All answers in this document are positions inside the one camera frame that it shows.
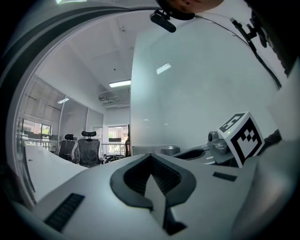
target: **ceiling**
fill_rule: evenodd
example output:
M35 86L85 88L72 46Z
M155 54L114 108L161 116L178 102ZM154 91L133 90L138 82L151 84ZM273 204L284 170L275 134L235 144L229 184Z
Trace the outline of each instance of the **ceiling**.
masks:
M106 107L129 105L130 86L111 88L110 83L131 79L135 39L140 31L154 27L153 11L114 16L81 31L70 44L84 65L99 81L99 96Z

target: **fluorescent light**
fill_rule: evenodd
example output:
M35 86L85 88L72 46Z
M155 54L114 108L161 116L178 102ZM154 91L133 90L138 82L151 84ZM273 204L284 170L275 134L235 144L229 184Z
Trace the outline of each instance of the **fluorescent light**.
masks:
M115 88L115 87L119 87L119 86L130 85L130 84L131 84L131 80L126 80L126 81L122 81L122 82L112 82L109 85L112 88Z
M159 69L157 69L157 74L160 74L164 71L166 71L167 69L169 69L171 67L171 65L169 63L164 64L162 67L160 67Z
M70 99L69 99L69 98L65 98L65 99L63 99L63 100L61 100L61 101L59 101L59 102L57 102L57 103L62 104L62 103L64 103L64 102L67 102L68 100L70 100Z

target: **office chair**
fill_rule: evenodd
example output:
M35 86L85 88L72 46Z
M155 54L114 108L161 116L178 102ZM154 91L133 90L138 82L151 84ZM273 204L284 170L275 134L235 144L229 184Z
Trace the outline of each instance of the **office chair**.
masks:
M96 132L81 132L82 136L88 137L87 139L79 139L79 164L85 167L95 167L103 164L104 161L99 159L100 141L98 139L91 139L96 136Z
M78 144L75 142L73 134L65 135L65 140L61 141L58 156L72 163L79 162Z

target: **window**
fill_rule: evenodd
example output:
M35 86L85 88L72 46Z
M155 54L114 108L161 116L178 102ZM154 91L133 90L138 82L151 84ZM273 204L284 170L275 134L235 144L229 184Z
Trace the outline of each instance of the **window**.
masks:
M52 126L50 125L23 119L22 138L25 145L43 146L50 150L52 143L49 141L51 128Z
M94 132L96 132L96 136L95 136L95 138L98 138L100 141L101 141L101 135L102 135L102 127L93 127L92 128L92 131Z
M125 155L125 141L128 139L128 127L127 126L117 126L108 127L108 138L121 138L121 143L123 145L109 145L108 152L114 154Z
M108 138L121 138L121 142L124 143L128 138L128 127L109 127L108 128Z

